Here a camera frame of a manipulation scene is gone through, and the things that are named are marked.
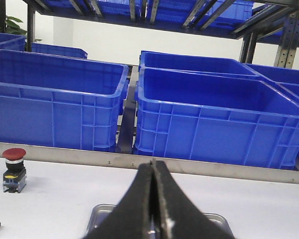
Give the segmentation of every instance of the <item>shelf beam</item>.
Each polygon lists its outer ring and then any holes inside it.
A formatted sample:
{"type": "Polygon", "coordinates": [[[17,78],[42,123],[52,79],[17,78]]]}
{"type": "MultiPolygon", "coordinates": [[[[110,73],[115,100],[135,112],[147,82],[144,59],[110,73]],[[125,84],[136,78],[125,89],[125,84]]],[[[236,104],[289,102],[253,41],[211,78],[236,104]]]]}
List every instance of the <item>shelf beam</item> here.
{"type": "Polygon", "coordinates": [[[75,8],[75,10],[82,16],[84,16],[84,10],[82,8],[82,6],[77,2],[77,0],[69,0],[70,3],[73,5],[73,7],[75,8]]]}
{"type": "Polygon", "coordinates": [[[292,68],[299,43],[299,11],[286,17],[275,66],[292,68]]]}
{"type": "Polygon", "coordinates": [[[99,7],[98,1],[97,0],[90,0],[92,7],[95,10],[95,13],[98,17],[103,17],[101,9],[99,7]]]}
{"type": "Polygon", "coordinates": [[[153,0],[153,5],[151,7],[151,13],[150,13],[150,21],[149,21],[149,23],[152,25],[155,23],[158,4],[159,4],[159,0],[153,0]]]}
{"type": "Polygon", "coordinates": [[[219,8],[214,11],[214,13],[210,16],[210,18],[200,27],[199,30],[205,30],[210,24],[212,24],[227,8],[233,4],[235,0],[226,0],[224,1],[219,8]]]}
{"type": "Polygon", "coordinates": [[[272,4],[272,5],[288,6],[288,7],[299,9],[299,0],[248,0],[248,1],[272,4]]]}
{"type": "Polygon", "coordinates": [[[203,7],[203,5],[205,3],[206,3],[206,0],[198,0],[198,2],[196,3],[196,5],[194,6],[193,10],[190,12],[190,14],[188,15],[187,19],[183,23],[182,28],[188,27],[188,25],[190,24],[190,22],[193,20],[193,18],[196,16],[196,14],[198,13],[198,11],[203,7]]]}
{"type": "Polygon", "coordinates": [[[43,7],[44,10],[46,10],[46,11],[52,11],[52,9],[49,8],[42,0],[35,0],[35,2],[37,2],[41,7],[43,7]]]}
{"type": "Polygon", "coordinates": [[[135,16],[135,0],[130,0],[130,15],[131,15],[131,21],[136,20],[135,16]]]}
{"type": "Polygon", "coordinates": [[[197,25],[208,13],[208,11],[214,6],[214,4],[217,2],[217,0],[210,0],[207,5],[204,7],[201,14],[194,20],[192,23],[193,26],[197,25]]]}
{"type": "Polygon", "coordinates": [[[141,18],[145,18],[146,4],[147,4],[147,0],[142,0],[141,18]]]}
{"type": "Polygon", "coordinates": [[[290,7],[270,6],[248,19],[245,23],[232,31],[231,34],[236,34],[236,38],[239,39],[255,30],[268,26],[272,22],[281,19],[287,14],[294,13],[295,11],[294,8],[290,7]]]}

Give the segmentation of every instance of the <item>stainless steel strip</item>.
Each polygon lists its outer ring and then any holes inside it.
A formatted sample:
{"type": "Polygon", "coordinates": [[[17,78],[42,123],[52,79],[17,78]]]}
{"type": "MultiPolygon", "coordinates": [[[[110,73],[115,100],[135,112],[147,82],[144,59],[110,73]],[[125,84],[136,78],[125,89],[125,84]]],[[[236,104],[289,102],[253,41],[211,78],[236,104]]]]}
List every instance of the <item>stainless steel strip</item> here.
{"type": "Polygon", "coordinates": [[[172,173],[299,184],[299,171],[1,142],[0,157],[13,147],[27,151],[25,160],[137,169],[141,163],[155,159],[164,161],[172,173]]]}

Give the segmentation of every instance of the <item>crate rim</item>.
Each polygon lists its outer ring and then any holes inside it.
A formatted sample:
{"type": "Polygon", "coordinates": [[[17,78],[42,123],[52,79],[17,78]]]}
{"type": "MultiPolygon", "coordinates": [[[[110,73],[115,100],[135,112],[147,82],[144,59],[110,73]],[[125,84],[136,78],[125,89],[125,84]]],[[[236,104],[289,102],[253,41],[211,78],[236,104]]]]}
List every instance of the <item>crate rim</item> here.
{"type": "Polygon", "coordinates": [[[24,89],[33,89],[33,90],[43,90],[44,89],[44,90],[51,91],[51,92],[72,93],[72,94],[77,94],[77,95],[97,96],[97,97],[103,97],[103,98],[115,98],[115,97],[119,97],[121,95],[120,92],[124,89],[124,84],[127,81],[127,74],[128,74],[128,71],[129,71],[129,67],[127,65],[110,63],[110,62],[93,61],[93,60],[74,58],[74,57],[69,58],[69,57],[66,57],[66,56],[41,54],[41,53],[36,53],[36,52],[20,52],[20,51],[4,50],[4,49],[0,49],[0,52],[12,52],[13,54],[25,54],[25,55],[27,55],[27,54],[44,55],[45,57],[63,58],[63,59],[66,58],[66,59],[71,59],[71,60],[74,60],[74,61],[88,61],[88,62],[106,63],[106,64],[110,64],[110,65],[119,65],[119,66],[123,67],[122,75],[121,75],[120,81],[118,83],[118,86],[117,86],[115,92],[111,95],[98,94],[98,93],[88,93],[88,92],[81,92],[81,91],[62,90],[62,89],[39,87],[39,86],[27,86],[27,85],[4,83],[4,82],[0,82],[0,86],[9,86],[9,87],[14,87],[14,88],[24,88],[24,89]]]}
{"type": "MultiPolygon", "coordinates": [[[[251,69],[250,67],[247,67],[245,64],[241,64],[239,61],[236,61],[235,59],[231,59],[231,58],[225,58],[225,57],[212,57],[212,56],[191,56],[191,55],[180,55],[180,54],[171,54],[171,53],[164,53],[164,52],[155,52],[155,51],[146,51],[146,50],[142,50],[141,51],[141,55],[140,55],[140,67],[146,67],[149,68],[147,66],[145,66],[145,53],[151,53],[151,54],[159,54],[159,55],[171,55],[171,56],[185,56],[185,57],[191,57],[191,58],[204,58],[204,59],[219,59],[219,60],[228,60],[228,61],[232,61],[235,62],[235,64],[239,64],[242,68],[251,71],[251,74],[236,74],[236,75],[241,75],[241,76],[259,76],[259,73],[257,71],[255,71],[254,69],[251,69]]],[[[171,69],[171,70],[175,70],[175,71],[186,71],[186,72],[193,72],[193,73],[199,73],[199,72],[207,72],[207,71],[190,71],[190,70],[177,70],[177,69],[171,69]]]]}
{"type": "Polygon", "coordinates": [[[56,47],[63,47],[63,48],[68,48],[68,49],[77,49],[77,50],[81,50],[83,51],[85,54],[88,54],[85,50],[81,49],[81,48],[77,48],[77,47],[69,47],[69,46],[60,46],[60,45],[51,45],[51,44],[42,44],[42,43],[37,43],[37,42],[33,42],[31,43],[32,46],[35,45],[45,45],[45,46],[56,46],[56,47]]]}
{"type": "Polygon", "coordinates": [[[2,34],[10,35],[10,36],[15,36],[16,38],[15,39],[11,39],[11,40],[7,40],[7,41],[2,41],[2,42],[0,42],[0,45],[5,44],[5,43],[10,43],[10,42],[13,42],[13,41],[16,41],[16,40],[22,40],[22,39],[25,40],[25,36],[23,36],[23,35],[14,35],[14,34],[1,33],[0,32],[0,35],[2,35],[2,34]]]}
{"type": "MultiPolygon", "coordinates": [[[[261,67],[265,67],[265,68],[278,68],[278,69],[285,69],[285,70],[292,70],[292,71],[296,71],[296,72],[299,72],[299,70],[295,70],[295,69],[287,69],[287,68],[283,68],[283,67],[274,67],[274,66],[264,66],[264,65],[256,65],[256,66],[261,66],[261,67]]],[[[290,97],[295,97],[297,99],[297,102],[296,104],[299,105],[299,96],[294,93],[292,90],[289,90],[288,88],[286,88],[284,85],[291,85],[291,86],[299,86],[299,84],[294,84],[294,83],[286,83],[286,82],[278,82],[278,81],[274,81],[272,80],[271,78],[265,76],[265,75],[262,75],[261,73],[258,72],[259,75],[262,76],[262,78],[264,78],[265,80],[271,82],[272,84],[275,85],[275,87],[279,89],[282,89],[284,92],[286,92],[288,95],[287,95],[287,98],[290,98],[290,97]]]]}
{"type": "MultiPolygon", "coordinates": [[[[138,81],[138,98],[142,101],[148,102],[148,103],[154,103],[154,104],[169,104],[169,105],[178,105],[178,106],[191,106],[191,107],[196,107],[196,108],[203,108],[203,109],[212,109],[212,110],[227,110],[227,111],[234,111],[234,112],[240,112],[240,113],[249,113],[249,114],[258,114],[258,115],[268,115],[268,116],[274,116],[274,117],[289,117],[289,118],[295,118],[299,119],[299,116],[295,115],[287,115],[287,114],[280,114],[280,113],[270,113],[270,112],[262,112],[262,111],[252,111],[252,110],[243,110],[243,109],[236,109],[236,108],[226,108],[226,107],[219,107],[219,106],[207,106],[207,105],[197,105],[197,104],[189,104],[189,103],[179,103],[179,102],[171,102],[171,101],[162,101],[162,100],[154,100],[154,99],[149,99],[146,98],[144,95],[144,71],[146,69],[151,69],[151,70],[159,70],[159,71],[170,71],[168,69],[161,69],[161,68],[150,68],[150,67],[143,67],[140,69],[139,73],[139,81],[138,81]]],[[[195,75],[194,73],[190,72],[179,72],[180,74],[192,74],[195,75]]],[[[208,75],[208,74],[200,74],[201,76],[208,76],[208,77],[217,77],[217,78],[231,78],[231,79],[236,79],[236,80],[241,80],[241,81],[253,81],[253,82],[260,82],[261,84],[264,84],[265,86],[269,87],[271,90],[275,91],[277,94],[281,95],[282,97],[286,98],[288,101],[290,101],[295,107],[299,108],[299,104],[297,104],[295,101],[290,99],[289,97],[285,96],[283,93],[275,89],[274,87],[270,86],[266,82],[259,81],[259,80],[250,80],[250,79],[239,79],[239,78],[233,78],[233,77],[224,77],[224,76],[215,76],[215,75],[208,75]]]]}

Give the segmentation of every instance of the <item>metal tray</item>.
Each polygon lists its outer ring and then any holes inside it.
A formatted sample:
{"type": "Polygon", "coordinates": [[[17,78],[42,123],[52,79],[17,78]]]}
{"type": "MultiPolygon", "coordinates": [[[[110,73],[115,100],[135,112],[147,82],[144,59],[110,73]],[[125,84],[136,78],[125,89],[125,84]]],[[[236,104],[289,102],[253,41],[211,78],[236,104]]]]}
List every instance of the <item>metal tray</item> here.
{"type": "MultiPolygon", "coordinates": [[[[86,233],[89,233],[92,229],[97,228],[98,225],[102,223],[102,221],[108,216],[108,214],[111,213],[111,211],[114,209],[115,205],[109,205],[109,204],[100,204],[93,208],[92,214],[89,220],[89,224],[86,230],[86,233]]],[[[212,213],[204,213],[204,215],[213,223],[215,223],[217,226],[219,226],[222,230],[227,232],[229,235],[233,236],[233,233],[228,225],[227,220],[218,214],[212,214],[212,213]]],[[[154,230],[151,230],[151,237],[154,237],[154,230]]]]}

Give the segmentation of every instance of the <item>metal upright post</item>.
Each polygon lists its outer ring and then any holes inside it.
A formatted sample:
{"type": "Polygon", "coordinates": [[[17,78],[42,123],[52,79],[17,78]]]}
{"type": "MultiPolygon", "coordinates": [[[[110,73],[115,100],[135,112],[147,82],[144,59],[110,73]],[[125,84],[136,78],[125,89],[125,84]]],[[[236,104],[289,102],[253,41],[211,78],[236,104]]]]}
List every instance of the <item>metal upright post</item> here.
{"type": "Polygon", "coordinates": [[[35,26],[35,10],[34,8],[28,4],[28,19],[27,19],[27,43],[26,49],[27,51],[32,51],[31,44],[34,42],[34,26],[35,26]]]}
{"type": "Polygon", "coordinates": [[[275,66],[292,68],[299,43],[299,11],[286,17],[275,66]]]}
{"type": "Polygon", "coordinates": [[[239,61],[241,63],[253,63],[257,38],[258,38],[258,31],[254,31],[244,36],[240,57],[239,57],[239,61]]]}
{"type": "Polygon", "coordinates": [[[5,0],[0,0],[0,32],[5,33],[5,0]]]}

